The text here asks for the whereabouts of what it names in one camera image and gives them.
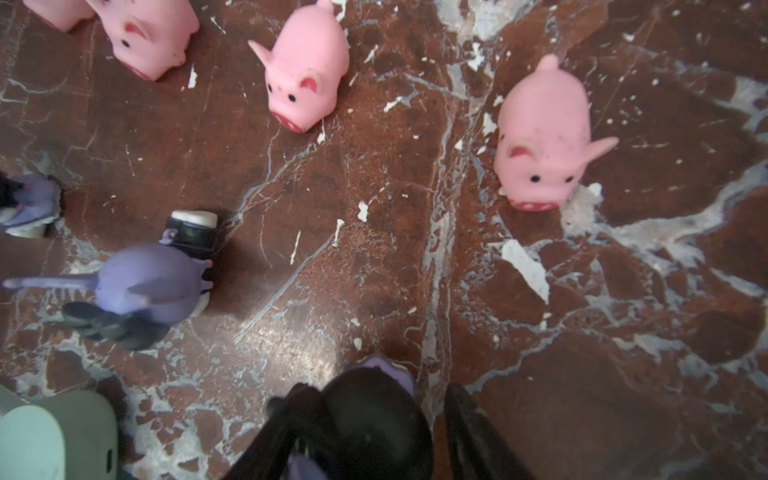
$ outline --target rubber toy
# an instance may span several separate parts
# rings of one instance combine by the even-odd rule
[[[146,349],[171,326],[199,315],[213,284],[204,274],[216,238],[217,216],[179,210],[169,219],[160,243],[128,247],[96,273],[12,278],[2,285],[94,291],[96,305],[67,303],[62,316],[81,335],[115,341],[125,349]]]
[[[117,60],[147,81],[187,61],[200,22],[189,0],[87,0],[98,13]]]
[[[349,44],[331,0],[297,9],[272,51],[253,40],[248,45],[264,63],[270,112],[285,128],[302,133],[333,112]]]
[[[587,165],[619,141],[591,141],[587,92],[555,55],[512,88],[498,130],[494,169],[509,203],[529,212],[564,204]]]
[[[8,235],[39,238],[61,214],[61,188],[40,174],[0,174],[0,225]]]
[[[322,390],[298,383],[266,410],[269,421],[222,480],[432,477],[432,434],[413,376],[380,353]]]
[[[96,15],[85,0],[24,0],[24,5],[48,26],[70,31],[80,20]]]

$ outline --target pig snout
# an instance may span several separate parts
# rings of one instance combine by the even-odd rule
[[[545,212],[547,210],[554,210],[555,208],[560,207],[560,205],[552,203],[552,202],[544,202],[544,203],[538,203],[538,202],[515,202],[513,200],[510,200],[509,203],[518,210],[523,210],[525,212]]]
[[[149,78],[149,75],[147,75],[147,74],[145,74],[145,73],[143,73],[143,72],[139,71],[138,69],[136,69],[136,68],[134,68],[133,66],[131,66],[131,65],[127,64],[127,63],[125,63],[124,61],[121,61],[121,62],[122,62],[122,64],[123,64],[123,65],[125,65],[125,67],[126,67],[128,70],[132,71],[132,72],[133,72],[133,74],[134,74],[134,75],[136,75],[137,77],[139,77],[141,80],[152,81],[152,79],[151,79],[151,78]]]
[[[288,118],[285,117],[284,115],[281,115],[276,111],[272,111],[270,113],[277,119],[277,121],[280,122],[281,125],[283,125],[288,130],[292,131],[293,133],[295,134],[304,133],[303,128],[299,127],[298,125],[294,124],[292,121],[288,120]]]

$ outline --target mint green object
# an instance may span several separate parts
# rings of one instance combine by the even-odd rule
[[[2,480],[114,480],[118,425],[104,397],[67,392],[24,404],[0,387]]]

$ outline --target pink toy pig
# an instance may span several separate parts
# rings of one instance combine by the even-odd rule
[[[32,13],[52,28],[70,31],[80,20],[96,15],[85,0],[24,0]]]
[[[494,169],[509,203],[542,212],[560,207],[587,165],[611,151],[618,138],[591,141],[584,85],[546,55],[536,71],[512,88],[498,114]]]
[[[309,130],[336,108],[336,91],[349,70],[349,44],[331,0],[299,8],[283,26],[272,51],[251,40],[266,69],[272,115],[296,133]]]
[[[114,56],[155,81],[187,61],[184,50],[200,23],[189,0],[87,0],[101,17]]]

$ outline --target brown marble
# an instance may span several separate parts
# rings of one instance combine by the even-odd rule
[[[346,0],[350,72],[301,135],[246,44],[296,3],[192,3],[188,62],[148,84],[98,21],[66,35],[0,2],[0,167],[65,189],[48,238],[0,239],[0,276],[92,270],[173,209],[222,219],[209,310],[148,352],[60,326],[77,295],[0,292],[2,384],[105,395],[135,478],[219,478],[269,397],[381,351],[418,379],[435,478],[448,382],[542,480],[768,476],[768,3]],[[551,51],[621,144],[524,214],[484,116]]]

